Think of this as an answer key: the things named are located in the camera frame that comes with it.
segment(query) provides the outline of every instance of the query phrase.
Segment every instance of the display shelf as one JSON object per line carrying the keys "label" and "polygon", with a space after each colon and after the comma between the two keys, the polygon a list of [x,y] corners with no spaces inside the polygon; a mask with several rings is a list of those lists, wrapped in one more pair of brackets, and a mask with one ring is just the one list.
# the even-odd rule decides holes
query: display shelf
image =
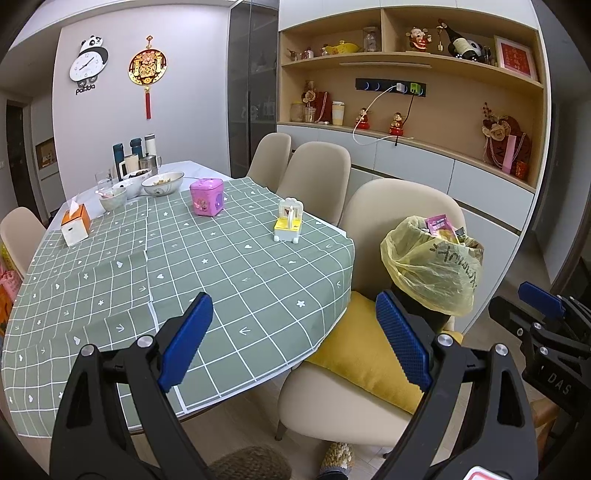
{"label": "display shelf", "polygon": [[461,76],[477,82],[499,86],[530,96],[539,95],[544,89],[544,86],[540,82],[535,82],[524,75],[507,69],[454,57],[416,51],[349,53],[296,60],[282,64],[283,68],[290,70],[325,70],[363,66],[397,66],[411,69],[423,67],[433,69],[436,72]]}
{"label": "display shelf", "polygon": [[[352,127],[337,126],[337,125],[305,124],[305,123],[300,123],[300,122],[277,122],[277,125],[291,125],[292,127],[306,127],[306,128],[322,128],[322,129],[326,129],[326,130],[335,130],[337,132],[346,132],[346,133],[353,132]],[[357,136],[372,137],[372,138],[385,138],[385,137],[388,137],[389,134],[386,134],[384,132],[378,132],[375,130],[356,130],[355,137],[357,137]],[[396,140],[395,138],[387,138],[384,141],[392,141],[393,142],[395,140]],[[488,163],[485,163],[482,160],[478,160],[477,158],[469,157],[467,155],[450,150],[448,148],[443,148],[438,145],[433,145],[433,144],[430,144],[427,142],[422,142],[422,141],[414,140],[411,138],[398,137],[398,143],[404,144],[404,145],[409,145],[411,147],[422,148],[424,150],[428,150],[433,153],[437,153],[437,154],[443,155],[445,157],[453,158],[454,160],[458,160],[458,161],[467,163],[467,164],[477,167],[481,170],[485,170],[488,173],[492,173],[493,175],[496,175],[497,177],[500,177],[506,181],[510,181],[511,183],[523,188],[524,190],[527,190],[528,192],[535,193],[535,188],[530,186],[526,182],[524,182],[512,175],[506,174],[502,170],[499,170],[498,168],[496,168]]]}

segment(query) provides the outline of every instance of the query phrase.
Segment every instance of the yellow plastic bag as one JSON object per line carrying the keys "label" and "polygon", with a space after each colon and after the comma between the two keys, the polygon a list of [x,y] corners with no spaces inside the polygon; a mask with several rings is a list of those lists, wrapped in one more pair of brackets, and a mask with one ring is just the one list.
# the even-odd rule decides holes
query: yellow plastic bag
{"label": "yellow plastic bag", "polygon": [[422,217],[402,221],[382,241],[382,262],[396,286],[426,308],[466,315],[482,273],[484,247],[472,238],[454,244],[425,228]]}

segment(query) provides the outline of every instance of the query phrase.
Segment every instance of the pink bag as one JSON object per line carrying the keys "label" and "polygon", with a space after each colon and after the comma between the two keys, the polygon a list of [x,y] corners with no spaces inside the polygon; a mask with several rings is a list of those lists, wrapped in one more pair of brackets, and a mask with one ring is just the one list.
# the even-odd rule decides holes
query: pink bag
{"label": "pink bag", "polygon": [[0,285],[4,286],[6,293],[8,293],[12,303],[14,303],[22,285],[22,280],[18,273],[15,271],[6,271],[0,264]]}

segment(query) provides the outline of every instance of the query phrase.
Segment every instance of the clock face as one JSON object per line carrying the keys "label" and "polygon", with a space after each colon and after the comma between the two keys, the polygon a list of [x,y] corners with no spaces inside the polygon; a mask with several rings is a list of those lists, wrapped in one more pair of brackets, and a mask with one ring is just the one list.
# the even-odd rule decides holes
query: clock face
{"label": "clock face", "polygon": [[70,68],[70,78],[75,82],[97,76],[106,66],[96,51],[87,51],[74,60]]}

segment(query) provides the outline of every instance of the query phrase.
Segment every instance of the red tassel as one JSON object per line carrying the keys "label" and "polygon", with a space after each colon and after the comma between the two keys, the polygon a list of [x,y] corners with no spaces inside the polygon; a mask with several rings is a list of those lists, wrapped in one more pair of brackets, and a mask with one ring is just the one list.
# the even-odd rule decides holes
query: red tassel
{"label": "red tassel", "polygon": [[146,89],[146,118],[150,120],[152,118],[152,109],[150,106],[150,90]]}

